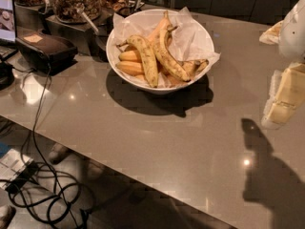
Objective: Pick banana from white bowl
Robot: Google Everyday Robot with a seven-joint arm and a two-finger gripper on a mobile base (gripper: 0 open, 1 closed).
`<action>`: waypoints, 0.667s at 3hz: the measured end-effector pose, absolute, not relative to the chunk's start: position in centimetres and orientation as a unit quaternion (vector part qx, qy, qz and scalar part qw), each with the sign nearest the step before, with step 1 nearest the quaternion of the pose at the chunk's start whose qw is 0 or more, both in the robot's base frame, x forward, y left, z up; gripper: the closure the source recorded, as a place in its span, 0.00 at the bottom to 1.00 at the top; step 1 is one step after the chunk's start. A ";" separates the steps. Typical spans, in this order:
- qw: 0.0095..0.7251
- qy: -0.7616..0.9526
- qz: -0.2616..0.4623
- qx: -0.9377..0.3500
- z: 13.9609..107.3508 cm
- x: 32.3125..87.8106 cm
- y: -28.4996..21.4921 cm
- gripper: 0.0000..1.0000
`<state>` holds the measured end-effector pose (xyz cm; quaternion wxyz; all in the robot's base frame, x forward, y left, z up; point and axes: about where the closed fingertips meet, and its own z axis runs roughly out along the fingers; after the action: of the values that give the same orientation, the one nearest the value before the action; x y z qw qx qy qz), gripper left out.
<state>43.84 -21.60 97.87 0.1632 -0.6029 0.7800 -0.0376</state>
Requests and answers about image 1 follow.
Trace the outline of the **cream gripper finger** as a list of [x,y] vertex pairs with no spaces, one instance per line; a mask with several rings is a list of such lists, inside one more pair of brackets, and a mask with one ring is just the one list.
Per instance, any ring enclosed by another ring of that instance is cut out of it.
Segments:
[[274,45],[279,42],[279,34],[282,27],[283,22],[279,21],[273,26],[271,26],[269,29],[264,31],[260,37],[259,41],[268,44],[268,45]]
[[304,102],[305,64],[292,62],[283,72],[276,70],[271,78],[262,126],[269,129],[280,128]]

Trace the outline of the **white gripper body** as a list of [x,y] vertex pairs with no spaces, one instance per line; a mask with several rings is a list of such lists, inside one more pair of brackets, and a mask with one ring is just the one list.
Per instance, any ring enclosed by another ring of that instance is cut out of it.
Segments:
[[285,16],[278,48],[290,60],[305,60],[305,0],[299,0]]

